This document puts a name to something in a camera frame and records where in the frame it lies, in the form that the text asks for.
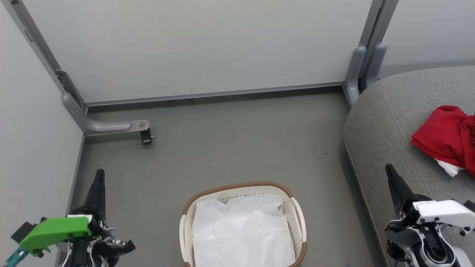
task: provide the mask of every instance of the brown basket rim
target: brown basket rim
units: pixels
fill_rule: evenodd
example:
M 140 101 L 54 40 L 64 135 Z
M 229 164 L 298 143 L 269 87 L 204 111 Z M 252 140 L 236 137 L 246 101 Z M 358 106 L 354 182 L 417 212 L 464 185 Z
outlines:
M 220 191 L 226 191 L 226 190 L 230 190 L 230 189 L 243 188 L 243 187 L 252 187 L 252 186 L 274 186 L 274 187 L 277 187 L 277 188 L 281 189 L 282 191 L 284 191 L 287 194 L 287 196 L 289 196 L 289 198 L 294 197 L 294 195 L 292 195 L 292 193 L 290 192 L 290 190 L 287 187 L 283 186 L 280 183 L 273 182 L 273 181 L 257 181 L 257 182 L 237 183 L 237 184 L 231 184 L 231 185 L 227 185 L 227 186 L 216 187 L 216 188 L 206 190 L 206 191 L 203 191 L 203 192 L 200 192 L 200 193 L 194 195 L 186 203 L 185 208 L 183 209 L 183 215 L 186 215 L 188 213 L 188 210 L 190 209 L 191 205 L 193 204 L 193 202 L 195 202 L 197 199 L 199 199 L 202 196 L 217 193 L 217 192 L 220 192 Z M 299 257 L 289 267 L 299 266 L 302 263 L 302 260 L 304 259 L 306 252 L 307 252 L 307 242 L 305 241 L 305 242 L 302 242 L 302 251 L 300 251 Z M 185 267 L 191 267 L 190 263 L 185 262 Z

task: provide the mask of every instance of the metal frame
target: metal frame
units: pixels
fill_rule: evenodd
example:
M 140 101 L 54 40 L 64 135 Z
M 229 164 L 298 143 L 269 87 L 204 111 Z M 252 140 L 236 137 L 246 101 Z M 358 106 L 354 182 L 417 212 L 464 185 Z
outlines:
M 22 0 L 2 0 L 2 2 L 47 71 L 50 75 L 51 72 L 54 73 L 51 76 L 63 94 L 63 104 L 85 136 L 140 132 L 142 144 L 152 142 L 150 122 L 147 120 L 102 122 L 88 118 L 85 114 L 88 107 L 77 92 L 71 78 L 59 66 Z
M 350 65 L 348 66 L 348 71 L 346 72 L 343 91 L 345 92 L 350 107 L 353 107 L 353 104 L 360 96 L 358 87 L 359 78 L 361 77 L 364 59 L 368 55 L 367 47 L 370 43 L 373 29 L 375 28 L 375 24 L 382 5 L 383 0 L 374 0 L 371 3 L 366 24 L 364 26 L 363 33 L 361 34 L 359 46 L 353 51 Z
M 343 86 L 351 107 L 360 96 L 358 85 L 361 85 L 364 90 L 378 80 L 378 73 L 388 48 L 381 42 L 397 4 L 398 0 L 383 0 L 379 5 L 375 1 L 371 5 L 367 25 L 361 36 L 360 46 L 353 52 Z M 371 21 L 373 27 L 371 27 L 371 32 L 368 34 L 368 23 Z
M 334 83 L 321 83 L 321 84 L 311 84 L 311 85 L 301 85 L 301 86 L 282 86 L 282 87 L 271 87 L 271 88 L 262 88 L 262 89 L 247 89 L 247 90 L 239 90 L 239 91 L 202 93 L 202 94 L 192 94 L 192 95 L 171 95 L 171 96 L 158 96 L 158 97 L 135 98 L 135 99 L 124 99 L 124 100 L 110 100 L 110 101 L 88 102 L 86 104 L 88 107 L 111 106 L 111 105 L 149 103 L 149 102 L 203 98 L 203 97 L 258 94 L 258 93 L 290 91 L 290 90 L 310 89 L 310 88 L 318 89 L 318 88 L 328 88 L 330 86 L 342 86 L 342 85 L 343 85 L 343 82 L 334 82 Z
M 345 92 L 346 99 L 353 107 L 356 100 L 360 96 L 358 90 L 358 75 L 360 74 L 361 67 L 363 66 L 364 56 L 366 55 L 366 47 L 360 46 L 353 51 L 353 56 L 350 61 L 350 66 L 346 73 L 345 83 L 343 84 L 343 91 Z
M 368 53 L 364 58 L 360 72 L 363 89 L 371 86 L 371 84 L 376 82 L 378 78 L 381 63 L 387 49 L 387 46 L 381 42 L 386 34 L 386 30 L 388 29 L 398 1 L 399 0 L 384 0 L 380 12 L 378 13 L 378 17 L 376 18 L 374 29 L 367 46 Z

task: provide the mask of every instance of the red cloth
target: red cloth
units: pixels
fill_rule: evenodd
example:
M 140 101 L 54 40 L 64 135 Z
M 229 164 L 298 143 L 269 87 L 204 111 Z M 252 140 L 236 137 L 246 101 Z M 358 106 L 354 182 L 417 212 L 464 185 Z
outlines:
M 466 168 L 475 178 L 475 116 L 459 107 L 436 108 L 411 143 L 434 159 Z

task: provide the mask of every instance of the basket handle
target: basket handle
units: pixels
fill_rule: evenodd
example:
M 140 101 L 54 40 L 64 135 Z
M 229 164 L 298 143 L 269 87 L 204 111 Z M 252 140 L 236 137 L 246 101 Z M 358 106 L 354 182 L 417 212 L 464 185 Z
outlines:
M 298 221 L 300 223 L 300 230 L 302 233 L 302 242 L 307 241 L 307 228 L 305 226 L 305 219 L 304 219 L 304 213 L 302 212 L 302 209 L 300 208 L 300 205 L 298 201 L 295 198 L 291 198 L 292 204 L 294 205 L 295 209 L 297 210 L 297 215 L 298 215 Z
M 186 247 L 185 247 L 185 218 L 186 218 L 186 215 L 182 215 L 180 219 L 180 250 L 181 250 L 181 257 L 183 258 L 183 261 L 188 262 L 188 257 L 186 253 Z

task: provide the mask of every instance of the gray metal bracket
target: gray metal bracket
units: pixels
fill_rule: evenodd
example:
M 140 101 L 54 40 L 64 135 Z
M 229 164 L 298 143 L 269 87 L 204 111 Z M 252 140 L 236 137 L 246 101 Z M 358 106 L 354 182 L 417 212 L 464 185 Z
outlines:
M 86 136 L 140 132 L 142 144 L 152 143 L 150 122 L 147 120 L 101 122 L 88 118 L 70 93 L 63 93 L 63 104 Z
M 378 73 L 380 72 L 386 49 L 388 49 L 388 46 L 385 44 L 377 44 L 375 46 L 366 72 L 363 74 L 363 77 L 361 77 L 361 86 L 363 88 L 370 87 L 378 80 Z
M 374 23 L 373 31 L 371 32 L 370 40 L 366 46 L 368 53 L 364 58 L 363 66 L 360 71 L 360 78 L 362 78 L 361 86 L 363 89 L 366 89 L 378 78 L 379 69 L 387 49 L 387 46 L 382 44 L 382 41 L 391 22 L 392 15 L 396 10 L 398 1 L 399 0 L 384 0 L 381 5 L 381 9 Z
M 360 46 L 355 48 L 350 61 L 350 65 L 348 66 L 348 71 L 346 72 L 343 90 L 345 91 L 348 103 L 350 103 L 350 107 L 353 107 L 354 103 L 360 96 L 360 93 L 358 91 L 358 78 L 360 76 L 360 70 L 363 65 L 365 55 L 366 47 Z
M 368 12 L 368 17 L 366 18 L 366 23 L 364 24 L 363 32 L 361 34 L 360 46 L 366 47 L 371 37 L 371 32 L 374 28 L 374 23 L 378 17 L 381 6 L 383 5 L 383 0 L 373 0 L 370 6 L 370 11 Z
M 13 0 L 10 2 L 13 10 L 18 15 L 21 23 L 25 26 L 25 34 L 30 42 L 38 48 L 41 55 L 43 55 L 44 59 L 46 60 L 48 66 L 53 70 L 56 77 L 60 81 L 61 85 L 63 86 L 64 91 L 70 93 L 77 104 L 81 107 L 81 109 L 85 112 L 86 105 L 84 104 L 81 96 L 76 90 L 76 87 L 71 82 L 71 79 L 68 77 L 67 73 L 61 70 L 58 61 L 53 55 L 53 52 L 49 49 L 48 44 L 46 43 L 45 39 L 41 35 L 36 23 L 34 22 L 33 18 L 31 17 L 28 9 L 26 8 L 25 4 L 22 0 Z
M 73 82 L 67 75 L 66 71 L 59 69 L 55 71 L 55 74 L 58 80 L 61 82 L 61 85 L 63 86 L 64 90 L 72 96 L 72 98 L 76 101 L 76 103 L 81 107 L 82 111 L 86 112 L 87 107 L 84 104 L 83 99 L 77 92 L 76 87 L 74 86 Z

